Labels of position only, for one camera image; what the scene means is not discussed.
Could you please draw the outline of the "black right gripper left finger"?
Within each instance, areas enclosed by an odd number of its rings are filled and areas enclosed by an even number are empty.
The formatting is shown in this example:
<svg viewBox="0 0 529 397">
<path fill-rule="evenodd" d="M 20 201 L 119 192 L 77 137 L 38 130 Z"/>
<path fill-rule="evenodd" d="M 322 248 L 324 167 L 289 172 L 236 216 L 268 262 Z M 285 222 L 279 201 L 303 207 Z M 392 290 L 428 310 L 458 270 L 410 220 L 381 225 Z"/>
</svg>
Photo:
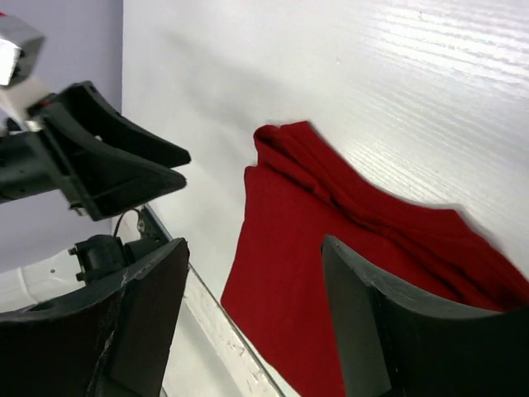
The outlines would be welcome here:
<svg viewBox="0 0 529 397">
<path fill-rule="evenodd" d="M 188 275 L 174 239 L 135 264 L 1 315 L 3 396 L 158 396 Z"/>
</svg>

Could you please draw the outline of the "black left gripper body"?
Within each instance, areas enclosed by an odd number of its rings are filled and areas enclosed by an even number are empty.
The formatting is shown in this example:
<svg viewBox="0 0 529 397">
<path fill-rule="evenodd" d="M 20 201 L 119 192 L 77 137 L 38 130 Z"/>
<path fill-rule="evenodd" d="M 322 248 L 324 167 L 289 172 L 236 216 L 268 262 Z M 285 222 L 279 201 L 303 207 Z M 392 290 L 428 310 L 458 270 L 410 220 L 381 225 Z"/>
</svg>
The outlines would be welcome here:
<svg viewBox="0 0 529 397">
<path fill-rule="evenodd" d="M 70 196 L 70 170 L 57 128 L 48 125 L 38 132 L 9 128 L 1 137 L 1 202 L 53 190 Z"/>
</svg>

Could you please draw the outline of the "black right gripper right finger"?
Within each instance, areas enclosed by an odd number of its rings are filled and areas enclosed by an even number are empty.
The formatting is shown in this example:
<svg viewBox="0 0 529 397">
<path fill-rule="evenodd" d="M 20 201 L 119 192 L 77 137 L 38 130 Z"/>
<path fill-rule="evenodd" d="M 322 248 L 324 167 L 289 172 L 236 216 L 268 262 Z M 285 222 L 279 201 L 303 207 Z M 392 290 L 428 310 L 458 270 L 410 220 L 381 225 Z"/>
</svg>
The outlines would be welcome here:
<svg viewBox="0 0 529 397">
<path fill-rule="evenodd" d="M 528 310 L 444 299 L 322 243 L 326 295 L 349 396 L 525 396 Z"/>
</svg>

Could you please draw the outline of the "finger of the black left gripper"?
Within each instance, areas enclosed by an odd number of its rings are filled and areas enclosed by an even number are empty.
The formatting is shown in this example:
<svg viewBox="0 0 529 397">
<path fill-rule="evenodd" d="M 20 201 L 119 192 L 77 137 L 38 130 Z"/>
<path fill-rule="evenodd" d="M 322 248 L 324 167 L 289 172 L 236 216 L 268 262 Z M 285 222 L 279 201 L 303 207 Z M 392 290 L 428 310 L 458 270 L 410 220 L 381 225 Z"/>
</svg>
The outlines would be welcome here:
<svg viewBox="0 0 529 397">
<path fill-rule="evenodd" d="M 69 206 L 94 221 L 112 218 L 186 185 L 177 167 L 167 168 L 109 146 L 59 103 L 43 107 L 39 119 L 43 127 L 50 125 L 60 133 L 70 170 Z"/>
<path fill-rule="evenodd" d="M 191 156 L 184 148 L 166 141 L 123 117 L 92 82 L 71 84 L 54 95 L 68 114 L 93 136 L 109 146 L 167 168 L 186 165 Z"/>
</svg>

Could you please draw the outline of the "red t shirt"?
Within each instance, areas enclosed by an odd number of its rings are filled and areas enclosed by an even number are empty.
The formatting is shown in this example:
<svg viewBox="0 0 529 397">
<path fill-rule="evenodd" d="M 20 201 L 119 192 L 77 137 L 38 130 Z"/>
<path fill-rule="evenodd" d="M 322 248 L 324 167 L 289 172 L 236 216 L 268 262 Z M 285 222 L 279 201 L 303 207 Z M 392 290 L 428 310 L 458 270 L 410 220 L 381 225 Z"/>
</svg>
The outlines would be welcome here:
<svg viewBox="0 0 529 397">
<path fill-rule="evenodd" d="M 263 126 L 222 306 L 302 396 L 525 396 L 528 282 L 451 208 Z"/>
</svg>

